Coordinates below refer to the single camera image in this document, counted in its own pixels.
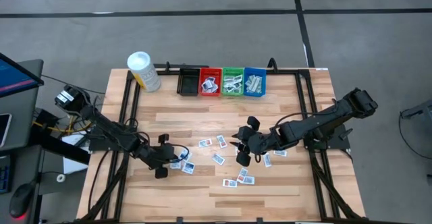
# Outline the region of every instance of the wooden tabletop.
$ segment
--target wooden tabletop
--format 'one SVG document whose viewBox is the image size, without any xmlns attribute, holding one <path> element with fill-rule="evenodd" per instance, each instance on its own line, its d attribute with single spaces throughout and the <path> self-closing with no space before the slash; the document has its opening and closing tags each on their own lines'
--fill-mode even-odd
<svg viewBox="0 0 432 224">
<path fill-rule="evenodd" d="M 113 121 L 119 117 L 127 72 L 126 69 L 111 71 L 102 113 Z M 329 72 L 310 69 L 310 74 L 318 110 L 329 107 L 334 98 Z M 231 135 L 246 125 L 250 115 L 258 118 L 260 131 L 267 133 L 280 117 L 299 112 L 294 76 L 267 76 L 267 93 L 261 98 L 182 97 L 176 93 L 177 76 L 161 76 L 161 80 L 158 91 L 140 92 L 138 129 L 150 134 L 152 145 L 157 144 L 158 135 L 168 133 L 171 143 L 183 144 L 190 149 L 190 161 L 196 167 L 193 175 L 170 169 L 168 178 L 155 179 L 155 172 L 149 171 L 143 162 L 130 159 L 121 221 L 173 222 L 176 217 L 183 217 L 185 221 L 255 221 L 257 217 L 266 221 L 320 220 L 311 164 L 302 142 L 288 149 L 287 157 L 270 153 L 272 167 L 266 168 L 263 162 L 252 160 L 248 175 L 255 176 L 254 186 L 222 187 L 222 179 L 236 179 L 241 166 L 236 162 L 234 146 L 220 149 L 216 136 L 223 134 L 227 142 L 234 140 Z M 305 82 L 303 84 L 308 102 Z M 301 116 L 290 119 L 301 119 Z M 213 145 L 199 148 L 198 141 L 207 138 L 212 139 Z M 211 159 L 214 153 L 225 157 L 222 166 Z M 105 189 L 110 154 L 97 177 L 92 205 Z M 351 160 L 339 150 L 328 150 L 327 154 L 335 187 L 355 212 L 364 215 Z M 97 152 L 91 156 L 77 218 L 87 213 L 90 187 L 102 155 Z M 331 216 L 324 186 L 323 195 L 327 215 Z M 114 205 L 111 199 L 108 217 L 113 216 Z"/>
</svg>

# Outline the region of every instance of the white lid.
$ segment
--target white lid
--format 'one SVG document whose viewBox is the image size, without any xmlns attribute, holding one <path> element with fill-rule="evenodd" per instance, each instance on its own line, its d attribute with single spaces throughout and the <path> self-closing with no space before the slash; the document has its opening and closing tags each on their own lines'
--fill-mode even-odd
<svg viewBox="0 0 432 224">
<path fill-rule="evenodd" d="M 135 52 L 128 57 L 128 67 L 132 70 L 144 69 L 150 64 L 150 55 L 145 52 Z"/>
</svg>

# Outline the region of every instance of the keyboard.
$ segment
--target keyboard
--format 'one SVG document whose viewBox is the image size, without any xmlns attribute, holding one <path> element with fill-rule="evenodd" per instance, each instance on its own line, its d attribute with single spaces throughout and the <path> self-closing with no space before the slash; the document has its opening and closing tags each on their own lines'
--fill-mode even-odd
<svg viewBox="0 0 432 224">
<path fill-rule="evenodd" d="M 11 184 L 11 156 L 6 155 L 0 157 L 0 194 L 9 193 L 11 191 Z"/>
</svg>

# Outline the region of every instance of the yellow label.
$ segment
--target yellow label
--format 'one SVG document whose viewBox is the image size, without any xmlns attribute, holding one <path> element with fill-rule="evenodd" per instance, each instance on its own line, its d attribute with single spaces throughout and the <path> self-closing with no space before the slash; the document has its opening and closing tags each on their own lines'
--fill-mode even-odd
<svg viewBox="0 0 432 224">
<path fill-rule="evenodd" d="M 142 88 L 146 88 L 146 86 L 144 85 L 144 82 L 141 80 L 140 75 L 138 75 L 137 73 L 132 72 L 132 74 L 134 74 L 135 80 L 137 81 L 137 83 L 142 87 Z"/>
</svg>

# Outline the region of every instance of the gray floor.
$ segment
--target gray floor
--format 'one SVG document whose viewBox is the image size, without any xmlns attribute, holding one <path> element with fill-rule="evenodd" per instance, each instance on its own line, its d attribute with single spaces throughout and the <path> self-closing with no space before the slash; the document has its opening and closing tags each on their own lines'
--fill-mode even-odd
<svg viewBox="0 0 432 224">
<path fill-rule="evenodd" d="M 301 1 L 303 9 L 432 7 L 432 0 Z M 0 0 L 0 13 L 294 8 L 294 0 Z M 347 124 L 354 128 L 352 155 L 367 216 L 432 223 L 426 178 L 432 163 L 410 152 L 398 132 L 399 111 L 432 99 L 432 13 L 305 20 L 315 65 L 329 68 L 337 96 L 357 86 L 379 104 L 373 117 Z M 296 15 L 14 18 L 0 19 L 0 31 L 2 53 L 17 61 L 44 59 L 44 74 L 94 90 L 104 90 L 110 69 L 125 67 L 134 51 L 149 52 L 157 63 L 264 66 L 274 57 L 280 67 L 306 66 Z M 38 107 L 64 116 L 53 105 L 62 85 L 45 82 Z M 422 117 L 403 121 L 402 129 L 415 149 L 432 156 L 431 131 Z M 60 159 L 47 156 L 46 162 L 59 167 Z M 41 217 L 51 222 L 75 217 L 83 173 L 71 178 L 77 187 L 45 196 Z M 58 201 L 69 208 L 56 208 Z"/>
</svg>

